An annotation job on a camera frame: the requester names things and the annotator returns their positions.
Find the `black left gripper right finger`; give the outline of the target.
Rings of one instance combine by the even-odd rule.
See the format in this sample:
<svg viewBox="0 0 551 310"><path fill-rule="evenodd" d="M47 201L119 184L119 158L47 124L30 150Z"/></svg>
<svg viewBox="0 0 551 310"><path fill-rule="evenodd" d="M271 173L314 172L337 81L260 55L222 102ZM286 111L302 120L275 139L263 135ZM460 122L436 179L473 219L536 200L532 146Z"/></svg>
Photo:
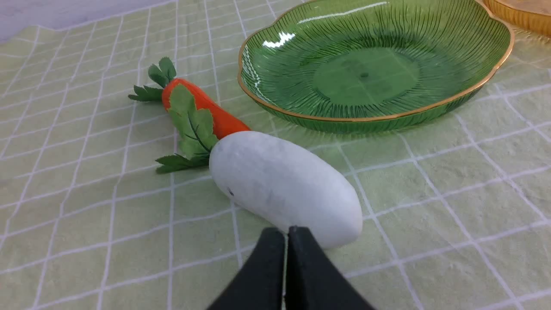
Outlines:
<svg viewBox="0 0 551 310"><path fill-rule="evenodd" d="M373 310L325 255L307 227L288 232L285 306L288 310Z"/></svg>

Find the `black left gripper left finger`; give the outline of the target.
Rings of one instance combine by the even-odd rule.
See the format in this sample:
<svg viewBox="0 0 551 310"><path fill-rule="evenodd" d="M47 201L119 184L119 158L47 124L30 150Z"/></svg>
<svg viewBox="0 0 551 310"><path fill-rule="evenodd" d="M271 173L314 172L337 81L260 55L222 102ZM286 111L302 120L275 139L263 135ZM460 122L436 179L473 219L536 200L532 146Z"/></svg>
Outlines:
<svg viewBox="0 0 551 310"><path fill-rule="evenodd" d="M264 228L253 252L209 310L279 310L283 298L285 238Z"/></svg>

